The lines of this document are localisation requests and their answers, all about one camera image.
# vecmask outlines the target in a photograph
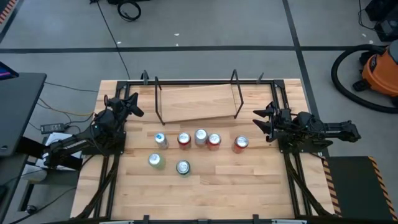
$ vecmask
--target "gray floor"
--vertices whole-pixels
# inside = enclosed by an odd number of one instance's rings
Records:
[[[288,0],[301,46],[346,46],[380,44],[377,35],[358,25],[357,0]],[[369,0],[363,0],[363,7]],[[116,7],[101,1],[101,7],[120,47],[175,47],[266,45],[293,46],[282,1],[276,0],[151,0],[140,2],[142,17],[127,23]],[[365,24],[371,25],[367,15]],[[0,49],[64,49],[114,47],[96,4],[82,0],[24,1]],[[398,131],[396,115],[362,108],[340,95],[330,79],[330,68],[338,51],[303,52],[319,114],[324,121],[351,119],[362,139],[355,144],[335,141],[332,156],[374,156],[384,176],[394,205],[398,205]],[[293,50],[216,50],[173,52],[123,52],[131,78],[146,69],[153,78],[228,78],[234,68],[240,78],[302,78]],[[358,56],[344,61],[340,77],[349,85],[358,77]],[[0,61],[18,72],[44,72],[47,81],[96,90],[100,80],[126,79],[117,53],[0,54]],[[94,108],[96,95],[46,85],[42,96],[48,104],[76,113]],[[363,97],[389,104],[385,97],[364,93]],[[73,120],[84,118],[73,117]],[[31,123],[67,122],[64,114],[36,107]],[[79,124],[81,128],[88,124]],[[28,127],[25,135],[41,141],[42,135]],[[38,207],[68,187],[38,187],[31,204]],[[23,223],[68,218],[73,192]],[[23,214],[13,205],[5,223]]]

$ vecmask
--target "soda can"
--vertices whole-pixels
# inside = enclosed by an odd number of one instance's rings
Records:
[[[162,170],[166,166],[166,160],[158,153],[151,154],[148,158],[148,163],[150,166],[158,170]]]
[[[180,133],[177,141],[180,149],[188,150],[191,148],[191,136],[188,133]]]
[[[207,143],[207,132],[203,129],[198,129],[195,131],[195,144],[198,147],[206,146]]]
[[[220,148],[221,136],[219,134],[211,134],[207,140],[207,148],[210,151],[216,151]]]
[[[159,149],[167,149],[169,147],[169,142],[164,133],[155,134],[155,142]]]
[[[186,160],[179,161],[175,168],[182,177],[187,177],[191,173],[191,165]]]
[[[249,145],[249,140],[245,136],[238,136],[235,139],[233,151],[237,154],[242,153]]]

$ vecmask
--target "wooden plank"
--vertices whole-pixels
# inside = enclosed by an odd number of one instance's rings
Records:
[[[218,118],[236,114],[230,84],[161,91],[164,122]]]
[[[101,82],[96,111],[103,109],[103,95],[112,96],[115,86],[116,81]],[[308,111],[300,80],[285,80],[285,86],[292,112]],[[165,85],[162,89],[188,87],[191,86]],[[277,142],[266,142],[265,135],[252,123],[252,119],[260,119],[252,111],[265,108],[272,101],[271,89],[267,85],[241,85],[241,89],[245,104],[236,119],[210,118],[163,126],[155,114],[153,86],[131,88],[131,93],[139,93],[138,106],[145,115],[129,116],[125,125],[126,149],[119,163],[113,219],[142,220],[143,215],[155,220],[251,219],[253,214],[259,214],[260,218],[294,217],[284,158]],[[239,99],[236,86],[232,86],[232,93]],[[210,152],[194,144],[189,151],[178,148],[178,133],[186,131],[193,136],[198,128],[221,135],[218,151]],[[167,150],[157,148],[154,142],[157,131],[167,135],[170,143]],[[242,154],[235,154],[231,148],[240,134],[248,137],[249,146]],[[154,152],[165,157],[164,170],[148,165],[147,158]],[[301,158],[308,188],[322,206],[333,213],[321,160],[309,154],[302,154]],[[188,160],[192,167],[187,178],[175,171],[181,159]],[[80,172],[72,217],[82,211],[97,189],[101,161],[101,156],[95,156]],[[301,192],[299,189],[297,192],[303,213]]]

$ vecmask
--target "wooden table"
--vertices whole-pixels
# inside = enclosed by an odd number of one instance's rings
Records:
[[[105,94],[114,96],[116,82],[101,82],[96,113],[104,109]],[[286,79],[285,85],[292,112],[308,111],[300,80]],[[162,89],[183,87],[188,85],[165,85]],[[232,88],[238,107],[238,88],[234,85]],[[145,115],[129,116],[125,125],[126,149],[120,159],[112,219],[142,220],[144,215],[150,215],[151,220],[252,219],[253,214],[259,214],[260,218],[294,217],[277,141],[266,142],[265,135],[252,123],[252,119],[260,119],[252,111],[265,108],[272,101],[271,88],[269,85],[241,85],[241,88],[244,105],[237,119],[202,119],[163,126],[155,114],[154,86],[132,87],[130,93],[139,93],[138,106]],[[198,128],[221,135],[219,151],[200,149],[194,144],[189,151],[178,148],[178,133],[186,131],[193,136]],[[165,151],[158,149],[154,141],[154,134],[159,131],[170,142]],[[235,154],[231,147],[240,134],[248,137],[249,147],[242,154]],[[148,165],[149,155],[155,152],[165,157],[165,170]],[[309,154],[302,154],[301,158],[308,188],[333,213],[321,160]],[[192,174],[188,178],[176,173],[175,165],[181,159],[191,164]],[[79,214],[96,192],[102,161],[102,156],[95,156],[80,172],[71,217]],[[303,213],[301,194],[298,189],[297,192]],[[107,198],[103,199],[101,214]]]

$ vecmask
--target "yellow and black warning tape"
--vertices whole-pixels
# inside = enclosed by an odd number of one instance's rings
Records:
[[[0,14],[0,24],[2,24],[7,16],[10,14],[12,8],[15,6],[17,3],[17,0],[10,0],[7,4],[7,6],[4,8],[3,12]]]
[[[335,185],[333,184],[333,179],[331,178],[329,163],[326,161],[324,157],[322,157],[323,171],[325,171],[326,182],[328,183],[331,203],[333,204],[333,209],[335,210],[336,215],[341,217],[341,209],[337,199],[337,193],[335,190]]]
[[[379,180],[380,188],[382,189],[384,197],[386,198],[386,203],[387,203],[387,205],[388,205],[388,207],[390,209],[390,213],[392,215],[392,219],[394,221],[398,221],[398,218],[397,218],[397,215],[396,215],[396,211],[394,210],[394,207],[392,206],[392,202],[391,202],[390,196],[388,195],[388,192],[387,192],[387,189],[386,189],[386,185],[384,184],[383,178],[381,177],[381,173],[380,173],[380,170],[379,170],[379,168],[377,166],[376,160],[373,157],[371,157],[371,156],[369,156],[369,159],[372,162],[374,172],[376,173],[377,179]]]

